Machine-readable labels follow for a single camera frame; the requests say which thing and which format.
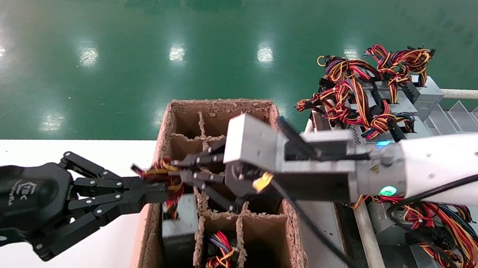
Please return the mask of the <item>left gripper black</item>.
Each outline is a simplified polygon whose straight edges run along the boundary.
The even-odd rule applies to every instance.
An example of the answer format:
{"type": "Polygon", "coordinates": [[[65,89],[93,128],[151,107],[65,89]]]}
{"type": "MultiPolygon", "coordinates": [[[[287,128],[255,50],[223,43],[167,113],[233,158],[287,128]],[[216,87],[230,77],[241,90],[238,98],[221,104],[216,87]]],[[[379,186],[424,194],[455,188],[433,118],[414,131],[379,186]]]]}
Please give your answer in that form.
{"type": "Polygon", "coordinates": [[[118,176],[70,151],[60,164],[2,166],[0,246],[28,242],[41,260],[49,261],[118,217],[168,198],[164,183],[118,176]],[[73,182],[69,171],[81,177],[73,182]],[[95,198],[69,201],[70,190],[95,198]]]}

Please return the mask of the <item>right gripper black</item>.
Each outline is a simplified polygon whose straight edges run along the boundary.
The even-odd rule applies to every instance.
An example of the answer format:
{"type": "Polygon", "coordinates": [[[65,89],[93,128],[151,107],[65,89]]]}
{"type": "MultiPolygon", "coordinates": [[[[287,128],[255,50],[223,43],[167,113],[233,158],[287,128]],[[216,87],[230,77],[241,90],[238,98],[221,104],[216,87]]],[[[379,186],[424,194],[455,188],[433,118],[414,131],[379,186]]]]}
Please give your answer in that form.
{"type": "MultiPolygon", "coordinates": [[[[206,150],[187,154],[182,160],[173,160],[172,166],[199,168],[205,165],[224,163],[226,139],[220,139],[208,146],[206,150]]],[[[213,184],[226,185],[237,197],[248,197],[274,190],[274,184],[279,185],[287,195],[297,200],[327,201],[349,203],[350,192],[346,174],[328,173],[277,173],[264,177],[265,170],[251,164],[229,163],[225,165],[224,175],[208,172],[198,172],[189,169],[180,170],[179,176],[183,183],[195,186],[211,200],[227,212],[240,214],[242,198],[234,201],[220,194],[213,184]]]]}

